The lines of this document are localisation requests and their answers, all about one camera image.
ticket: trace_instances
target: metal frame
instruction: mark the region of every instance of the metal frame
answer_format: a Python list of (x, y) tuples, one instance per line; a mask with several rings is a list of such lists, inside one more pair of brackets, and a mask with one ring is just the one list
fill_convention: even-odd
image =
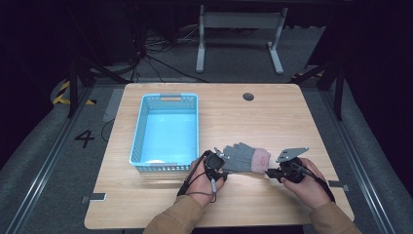
[(204, 72), (206, 41), (205, 28), (270, 28), (275, 29), (276, 34), (272, 42), (268, 42), (268, 50), (277, 74), (283, 74), (282, 64), (277, 53), (277, 45), (280, 41), (283, 23), (287, 8), (282, 8), (280, 13), (222, 13), (206, 12), (204, 5), (200, 10), (200, 46), (198, 49), (197, 67), (198, 73)]

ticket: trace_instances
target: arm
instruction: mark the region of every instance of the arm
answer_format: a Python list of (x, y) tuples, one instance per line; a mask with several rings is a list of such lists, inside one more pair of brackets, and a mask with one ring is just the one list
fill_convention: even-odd
[[(313, 162), (301, 158), (301, 163), (325, 181), (324, 176)], [(322, 187), (312, 177), (305, 176), (300, 183), (293, 183), (282, 178), (282, 183), (306, 206), (313, 209), (310, 212), (310, 220), (318, 233), (360, 233), (346, 214), (331, 202)]]
[[(176, 198), (175, 203), (156, 215), (146, 226), (144, 234), (190, 234), (205, 213), (205, 207), (214, 199), (209, 178), (201, 163), (192, 176), (192, 183), (186, 194)], [(216, 182), (216, 189), (224, 186), (224, 179)]]

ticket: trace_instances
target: person's right hand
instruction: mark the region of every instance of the person's right hand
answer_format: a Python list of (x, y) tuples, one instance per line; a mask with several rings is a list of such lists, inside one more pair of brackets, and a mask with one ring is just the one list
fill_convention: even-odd
[[(304, 167), (312, 171), (317, 177), (325, 181), (324, 176), (316, 167), (316, 165), (306, 158), (300, 158)], [(324, 204), (331, 202), (324, 189), (311, 176), (304, 176), (300, 183), (294, 183), (282, 177), (282, 184), (291, 192), (293, 192), (306, 206), (311, 209), (318, 208)]]

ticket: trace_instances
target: finger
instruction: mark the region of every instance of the finger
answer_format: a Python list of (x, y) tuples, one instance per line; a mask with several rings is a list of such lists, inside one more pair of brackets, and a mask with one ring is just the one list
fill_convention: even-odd
[(319, 171), (317, 166), (310, 159), (302, 158), (301, 163), (303, 164), (304, 167), (308, 168), (317, 177), (325, 181), (324, 175)]
[(221, 187), (224, 186), (224, 183), (225, 183), (224, 178), (221, 177), (221, 178), (216, 182), (216, 187), (217, 187), (218, 189), (220, 189)]
[(295, 191), (297, 190), (297, 184), (289, 181), (288, 179), (286, 179), (284, 177), (282, 177), (281, 181), (282, 181), (282, 184), (284, 185), (285, 188), (287, 188), (291, 192), (295, 193)]

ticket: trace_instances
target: blue plastic basket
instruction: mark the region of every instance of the blue plastic basket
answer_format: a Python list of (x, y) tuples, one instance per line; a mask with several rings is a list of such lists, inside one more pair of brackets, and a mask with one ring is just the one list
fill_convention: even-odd
[(198, 96), (144, 95), (130, 163), (140, 172), (189, 171), (198, 156)]

